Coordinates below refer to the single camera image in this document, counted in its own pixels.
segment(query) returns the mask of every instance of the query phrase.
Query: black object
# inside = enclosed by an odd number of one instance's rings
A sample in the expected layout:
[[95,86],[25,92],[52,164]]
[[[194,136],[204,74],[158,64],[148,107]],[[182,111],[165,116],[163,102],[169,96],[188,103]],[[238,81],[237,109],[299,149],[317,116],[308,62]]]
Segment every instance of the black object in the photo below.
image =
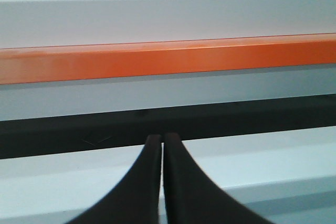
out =
[[139,157],[115,188],[68,224],[158,224],[160,138],[148,136]]
[[169,224],[271,224],[216,186],[176,133],[164,139],[163,181]]

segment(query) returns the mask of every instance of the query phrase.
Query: white panel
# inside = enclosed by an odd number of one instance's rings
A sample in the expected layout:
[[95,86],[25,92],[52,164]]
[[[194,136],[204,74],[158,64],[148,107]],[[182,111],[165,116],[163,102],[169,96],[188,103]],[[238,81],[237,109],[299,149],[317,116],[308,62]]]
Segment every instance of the white panel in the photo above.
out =
[[71,219],[119,182],[142,147],[0,160],[0,223]]
[[0,86],[0,120],[336,93],[336,65]]
[[336,0],[0,0],[0,48],[336,33]]

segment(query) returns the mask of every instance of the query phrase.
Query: gray surface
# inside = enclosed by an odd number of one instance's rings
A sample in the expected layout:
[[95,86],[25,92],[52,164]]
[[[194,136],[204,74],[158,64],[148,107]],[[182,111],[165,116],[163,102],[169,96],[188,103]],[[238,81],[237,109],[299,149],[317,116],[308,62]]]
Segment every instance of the gray surface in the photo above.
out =
[[0,86],[0,120],[336,93],[336,65]]

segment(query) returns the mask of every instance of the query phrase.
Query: orange strip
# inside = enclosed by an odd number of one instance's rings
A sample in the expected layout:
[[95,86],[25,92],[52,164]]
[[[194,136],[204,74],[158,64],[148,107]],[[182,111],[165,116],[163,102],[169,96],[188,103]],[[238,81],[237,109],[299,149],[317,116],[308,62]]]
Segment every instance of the orange strip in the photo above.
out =
[[336,34],[0,49],[0,84],[336,63]]

